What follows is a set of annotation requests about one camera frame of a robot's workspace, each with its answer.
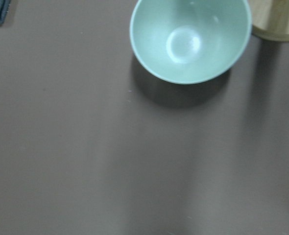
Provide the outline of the mint green bowl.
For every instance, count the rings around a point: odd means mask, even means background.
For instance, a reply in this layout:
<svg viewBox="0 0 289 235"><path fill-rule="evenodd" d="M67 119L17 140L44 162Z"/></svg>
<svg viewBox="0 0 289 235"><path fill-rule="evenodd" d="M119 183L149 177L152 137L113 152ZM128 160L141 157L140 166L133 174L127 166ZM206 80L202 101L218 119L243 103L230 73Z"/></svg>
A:
<svg viewBox="0 0 289 235"><path fill-rule="evenodd" d="M129 35L146 71L163 81L190 85L228 71L244 53L251 28L246 0L140 0Z"/></svg>

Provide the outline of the wooden cup rack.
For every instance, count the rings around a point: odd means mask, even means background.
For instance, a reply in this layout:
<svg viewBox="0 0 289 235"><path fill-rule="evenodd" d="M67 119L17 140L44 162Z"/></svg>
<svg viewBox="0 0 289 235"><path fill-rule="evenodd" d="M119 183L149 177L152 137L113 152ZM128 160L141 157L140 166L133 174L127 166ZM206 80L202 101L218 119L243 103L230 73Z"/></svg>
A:
<svg viewBox="0 0 289 235"><path fill-rule="evenodd" d="M289 42L289 0L249 0L253 35Z"/></svg>

